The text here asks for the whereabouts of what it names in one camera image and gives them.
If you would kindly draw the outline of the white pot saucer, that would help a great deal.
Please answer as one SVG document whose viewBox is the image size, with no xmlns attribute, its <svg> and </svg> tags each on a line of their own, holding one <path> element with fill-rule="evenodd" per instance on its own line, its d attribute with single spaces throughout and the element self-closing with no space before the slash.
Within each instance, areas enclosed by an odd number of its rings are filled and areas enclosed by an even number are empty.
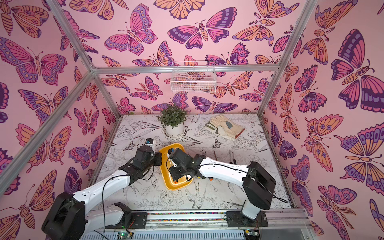
<svg viewBox="0 0 384 240">
<path fill-rule="evenodd" d="M 173 135 L 169 135 L 166 131 L 164 131 L 164 134 L 165 134 L 165 136 L 166 136 L 167 138 L 170 138 L 170 139 L 179 139 L 179 138 L 181 138 L 181 137 L 184 136 L 184 133 L 181 133 L 181 134 L 179 134 L 179 135 L 175 135 L 175 136 L 173 136 Z"/>
</svg>

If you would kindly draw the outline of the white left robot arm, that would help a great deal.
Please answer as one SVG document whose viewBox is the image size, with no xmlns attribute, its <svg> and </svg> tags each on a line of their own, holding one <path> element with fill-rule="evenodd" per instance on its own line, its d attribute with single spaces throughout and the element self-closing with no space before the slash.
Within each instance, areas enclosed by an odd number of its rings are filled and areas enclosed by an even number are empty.
<svg viewBox="0 0 384 240">
<path fill-rule="evenodd" d="M 129 227 L 134 222 L 132 209 L 123 203 L 106 206 L 106 199 L 142 180 L 162 154 L 152 145 L 143 145 L 136 155 L 106 179 L 73 194 L 58 195 L 43 221 L 42 231 L 52 240 L 79 240 L 84 234 L 107 226 Z"/>
</svg>

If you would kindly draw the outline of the green potted plant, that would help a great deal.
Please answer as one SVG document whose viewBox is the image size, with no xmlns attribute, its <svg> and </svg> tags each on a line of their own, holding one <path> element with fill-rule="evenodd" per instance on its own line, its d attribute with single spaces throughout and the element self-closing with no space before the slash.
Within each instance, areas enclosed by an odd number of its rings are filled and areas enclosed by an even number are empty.
<svg viewBox="0 0 384 240">
<path fill-rule="evenodd" d="M 163 126 L 175 128 L 186 121 L 187 112 L 179 107 L 169 106 L 167 109 L 162 110 L 157 118 Z"/>
</svg>

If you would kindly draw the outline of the white green work glove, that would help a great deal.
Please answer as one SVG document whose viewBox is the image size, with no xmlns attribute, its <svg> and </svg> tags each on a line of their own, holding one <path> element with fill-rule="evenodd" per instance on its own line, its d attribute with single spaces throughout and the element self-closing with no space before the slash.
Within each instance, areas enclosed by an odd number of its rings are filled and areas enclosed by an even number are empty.
<svg viewBox="0 0 384 240">
<path fill-rule="evenodd" d="M 224 127 L 224 123 L 221 122 L 218 126 L 213 125 L 211 122 L 208 122 L 205 124 L 204 128 L 216 135 L 219 135 L 226 139 L 236 139 L 237 136 L 230 132 L 230 129 L 228 127 Z"/>
</svg>

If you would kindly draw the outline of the aluminium frame bars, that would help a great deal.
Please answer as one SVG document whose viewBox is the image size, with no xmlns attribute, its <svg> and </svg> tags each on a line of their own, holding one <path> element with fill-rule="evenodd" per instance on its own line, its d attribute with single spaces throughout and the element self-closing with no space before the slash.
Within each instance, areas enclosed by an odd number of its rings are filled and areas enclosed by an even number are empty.
<svg viewBox="0 0 384 240">
<path fill-rule="evenodd" d="M 116 114 L 157 114 L 176 105 L 193 114 L 254 113 L 243 99 L 262 74 L 256 55 L 280 57 L 278 39 L 296 24 L 305 1 L 1 1 L 1 167 L 16 160 L 86 75 L 89 82 L 1 196 L 30 197 L 53 172 L 55 192 L 69 168 L 86 186 Z M 173 63 L 216 63 L 214 94 L 172 93 Z"/>
</svg>

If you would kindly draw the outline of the yellow plastic storage tray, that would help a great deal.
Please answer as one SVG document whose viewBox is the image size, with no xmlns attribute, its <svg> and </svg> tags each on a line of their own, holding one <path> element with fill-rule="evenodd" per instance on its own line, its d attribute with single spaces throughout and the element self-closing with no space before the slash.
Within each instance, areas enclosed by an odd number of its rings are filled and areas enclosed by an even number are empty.
<svg viewBox="0 0 384 240">
<path fill-rule="evenodd" d="M 168 145 L 166 147 L 163 147 L 162 149 L 159 150 L 159 152 L 161 153 L 161 157 L 162 157 L 162 164 L 160 166 L 160 169 L 162 172 L 164 183 L 165 183 L 168 190 L 176 191 L 176 190 L 180 190 L 182 188 L 189 186 L 193 182 L 193 180 L 190 180 L 188 182 L 187 177 L 183 176 L 177 180 L 178 184 L 174 183 L 174 180 L 173 180 L 171 173 L 170 173 L 170 168 L 173 166 L 173 162 L 171 160 L 169 160 L 169 154 L 168 154 L 168 151 L 171 149 L 180 149 L 184 153 L 185 153 L 185 149 L 181 144 L 174 143 L 174 144 Z"/>
</svg>

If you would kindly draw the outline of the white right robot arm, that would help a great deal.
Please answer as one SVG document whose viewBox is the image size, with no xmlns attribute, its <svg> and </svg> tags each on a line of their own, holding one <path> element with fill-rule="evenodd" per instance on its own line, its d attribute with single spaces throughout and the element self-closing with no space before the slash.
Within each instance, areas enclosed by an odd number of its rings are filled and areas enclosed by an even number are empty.
<svg viewBox="0 0 384 240">
<path fill-rule="evenodd" d="M 255 221 L 261 211 L 271 208 L 276 180 L 257 162 L 249 165 L 234 165 L 213 160 L 205 155 L 186 154 L 181 149 L 167 152 L 166 164 L 173 181 L 186 177 L 213 178 L 237 185 L 247 198 L 242 206 L 240 219 Z"/>
</svg>

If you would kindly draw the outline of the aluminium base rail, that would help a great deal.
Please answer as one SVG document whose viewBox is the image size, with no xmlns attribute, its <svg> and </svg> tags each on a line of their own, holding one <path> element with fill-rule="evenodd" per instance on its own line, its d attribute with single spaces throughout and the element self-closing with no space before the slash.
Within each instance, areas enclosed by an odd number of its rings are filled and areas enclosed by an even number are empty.
<svg viewBox="0 0 384 240">
<path fill-rule="evenodd" d="M 315 240 L 301 210 L 261 211 L 250 221 L 235 210 L 91 211 L 83 231 L 67 230 L 65 240 Z"/>
</svg>

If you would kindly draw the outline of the beige work glove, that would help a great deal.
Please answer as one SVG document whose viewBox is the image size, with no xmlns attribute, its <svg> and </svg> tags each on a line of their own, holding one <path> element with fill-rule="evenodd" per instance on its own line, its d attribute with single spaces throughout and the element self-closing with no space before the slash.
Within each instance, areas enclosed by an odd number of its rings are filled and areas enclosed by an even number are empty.
<svg viewBox="0 0 384 240">
<path fill-rule="evenodd" d="M 232 139 L 237 139 L 245 130 L 224 115 L 217 115 L 210 119 L 210 123 L 217 128 L 219 134 Z"/>
</svg>

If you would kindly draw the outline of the white plant pot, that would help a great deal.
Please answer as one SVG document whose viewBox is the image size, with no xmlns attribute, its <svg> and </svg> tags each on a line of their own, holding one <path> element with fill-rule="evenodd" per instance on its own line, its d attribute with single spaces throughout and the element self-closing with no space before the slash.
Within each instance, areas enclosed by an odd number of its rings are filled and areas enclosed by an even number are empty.
<svg viewBox="0 0 384 240">
<path fill-rule="evenodd" d="M 181 133 L 184 133 L 185 131 L 185 127 L 184 127 L 184 123 L 181 123 L 181 124 L 178 124 L 177 126 L 175 127 L 172 127 L 170 125 L 166 125 L 165 126 L 165 131 L 169 134 L 169 135 L 179 135 Z"/>
</svg>

